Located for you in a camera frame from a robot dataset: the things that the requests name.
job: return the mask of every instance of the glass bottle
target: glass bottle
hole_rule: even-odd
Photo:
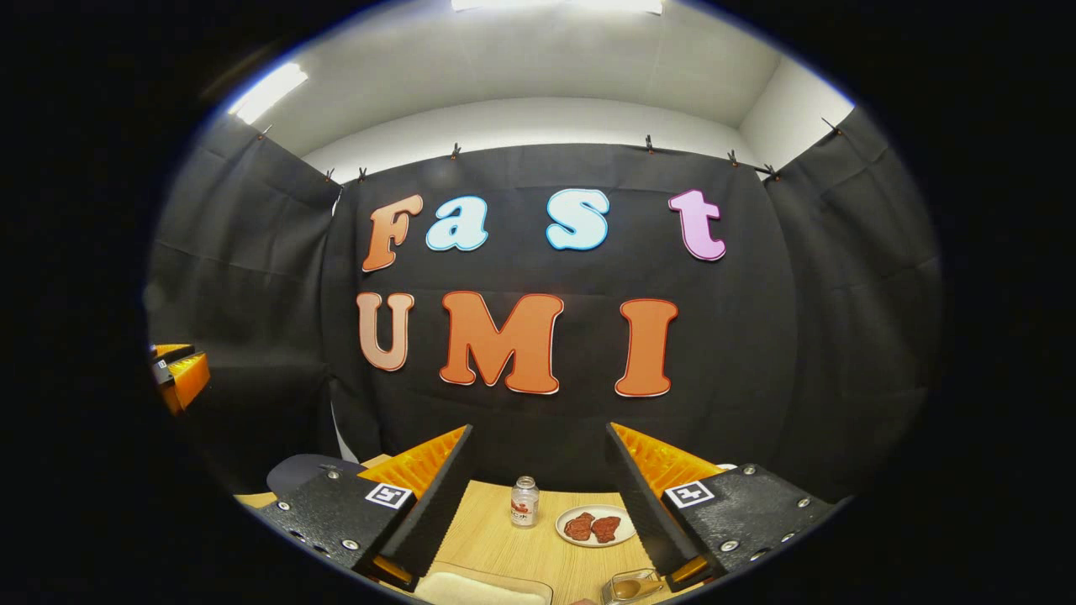
[[[524,475],[515,480],[511,502],[512,524],[533,527],[538,522],[538,486],[534,477]]]

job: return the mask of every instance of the bottle label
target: bottle label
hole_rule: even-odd
[[[526,501],[515,500],[512,503],[512,523],[516,525],[533,525],[535,522],[535,513],[538,512],[538,501],[534,503],[528,503]]]

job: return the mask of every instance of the steak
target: steak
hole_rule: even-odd
[[[591,530],[594,531],[594,537],[598,539],[598,544],[605,544],[617,538],[613,534],[619,526],[620,517],[603,517],[594,522]]]
[[[564,525],[564,533],[574,540],[586,541],[591,539],[591,521],[593,520],[593,515],[583,512]]]

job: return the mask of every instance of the light blue letter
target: light blue letter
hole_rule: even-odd
[[[485,209],[485,200],[472,195],[445,201],[434,213],[440,221],[426,231],[426,245],[437,251],[455,247],[464,252],[482,245],[490,237],[482,228]]]
[[[549,198],[550,219],[560,223],[546,229],[546,239],[557,250],[591,250],[609,234],[605,214],[609,198],[597,189],[564,189]]]

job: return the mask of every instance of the fluorescent light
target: fluorescent light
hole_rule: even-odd
[[[456,11],[468,9],[515,9],[520,6],[542,6],[546,4],[560,4],[564,0],[452,0],[452,8]]]
[[[662,0],[571,0],[572,4],[594,9],[631,11],[635,13],[662,14]]]
[[[452,0],[456,11],[468,9],[515,9],[520,6],[543,6],[549,4],[578,4],[596,9],[631,11],[639,13],[663,12],[662,0]]]
[[[238,113],[240,119],[253,124],[273,103],[283,99],[284,95],[306,82],[307,78],[297,64],[284,64],[240,97],[228,113]]]

